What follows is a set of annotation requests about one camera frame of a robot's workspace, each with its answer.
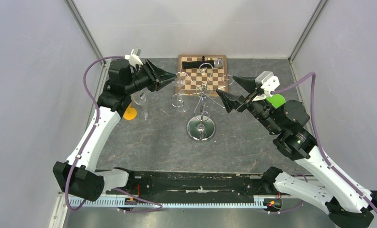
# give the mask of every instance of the checkered board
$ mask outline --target checkered board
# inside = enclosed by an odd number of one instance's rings
[[[227,60],[226,56],[221,55],[204,55],[205,60],[216,60],[218,58],[223,60],[223,66],[221,68],[215,68],[213,69],[212,77],[209,79],[208,82],[208,91],[218,89],[222,86],[227,86],[229,84],[229,78],[228,76],[223,77],[223,75],[227,75]],[[211,66],[207,66],[206,74],[202,75],[202,72],[200,69],[183,69],[182,62],[190,62],[190,61],[202,61],[202,55],[179,55],[178,56],[178,72],[186,72],[191,79],[194,81],[196,86],[201,88],[201,83],[206,83],[208,80],[209,75],[211,75]],[[196,87],[190,79],[185,80],[185,86],[181,89],[188,94],[194,94],[195,93],[195,87]],[[228,92],[229,87],[225,87],[220,89],[222,91]],[[218,96],[216,92],[212,92],[211,96]]]

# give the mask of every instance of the floor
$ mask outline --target floor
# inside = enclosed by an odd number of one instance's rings
[[[150,59],[156,66],[176,72],[176,58]],[[229,74],[258,76],[262,71],[272,71],[279,77],[281,87],[293,83],[293,76],[286,59],[228,59]],[[229,92],[246,95],[233,84]],[[275,166],[288,173],[308,173],[296,163],[282,156],[273,145],[275,136],[249,113],[236,111],[228,114],[223,108],[208,100],[207,111],[216,124],[216,135],[209,141],[197,143],[188,138],[186,125],[194,116],[197,96],[185,96],[189,105],[180,113],[170,104],[175,87],[147,94],[149,117],[145,121],[142,107],[134,120],[122,120],[112,131],[98,160],[98,169],[123,167],[141,171],[202,171],[263,173]],[[283,96],[298,100],[293,89]],[[222,104],[220,98],[215,101]]]
[[[285,199],[282,209],[299,203]],[[86,208],[68,212],[64,228],[334,228],[328,216],[305,203],[290,213],[268,215],[262,209],[163,209],[158,212],[123,214],[115,208]]]

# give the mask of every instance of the robotic arm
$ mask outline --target robotic arm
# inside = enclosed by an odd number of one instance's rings
[[[348,176],[328,156],[327,165],[317,146],[316,139],[304,128],[310,117],[301,102],[290,100],[274,108],[266,97],[279,86],[279,80],[272,72],[264,71],[258,77],[237,77],[233,79],[249,94],[234,96],[217,90],[226,111],[248,110],[271,135],[279,152],[312,173],[326,188],[316,187],[300,181],[282,170],[271,167],[263,175],[266,188],[275,189],[298,197],[327,213],[340,227],[368,227],[373,220],[372,208],[336,172],[335,167],[377,207],[377,191],[370,191]]]
[[[140,49],[132,50],[124,59],[113,60],[108,71],[109,80],[97,104],[99,120],[92,119],[81,141],[65,162],[56,162],[54,175],[65,192],[68,174],[78,159],[69,184],[69,194],[95,201],[101,193],[127,184],[128,172],[122,169],[96,172],[97,160],[111,131],[121,120],[131,103],[131,94],[148,88],[158,91],[171,83],[176,75],[157,68],[149,60],[139,58]]]

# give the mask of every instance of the wall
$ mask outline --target wall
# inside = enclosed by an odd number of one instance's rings
[[[64,161],[91,101],[95,60],[65,3],[0,0],[0,228],[48,226]],[[99,67],[88,85],[97,86]]]
[[[316,124],[325,150],[377,190],[377,0],[329,1],[294,70],[297,78],[317,73]],[[310,81],[301,91],[309,104]]]
[[[74,0],[104,56],[288,57],[318,0]]]

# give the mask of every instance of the scratched black surface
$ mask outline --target scratched black surface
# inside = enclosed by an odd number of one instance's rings
[[[176,58],[150,59],[156,66],[176,72]],[[229,74],[258,76],[262,71],[272,71],[279,77],[281,87],[293,83],[286,59],[228,59]],[[230,93],[245,95],[238,84],[230,86]],[[147,94],[149,117],[145,121],[142,107],[132,104],[138,116],[122,120],[114,128],[100,155],[97,168],[111,169],[119,166],[142,171],[200,171],[263,173],[275,166],[288,173],[308,173],[302,167],[283,157],[275,148],[267,130],[249,112],[227,114],[220,106],[207,100],[206,110],[216,124],[216,135],[209,141],[197,143],[186,134],[186,125],[193,117],[198,97],[185,96],[189,105],[180,113],[170,104],[173,85]],[[287,99],[298,100],[295,89],[283,94]],[[214,98],[222,104],[220,98]]]

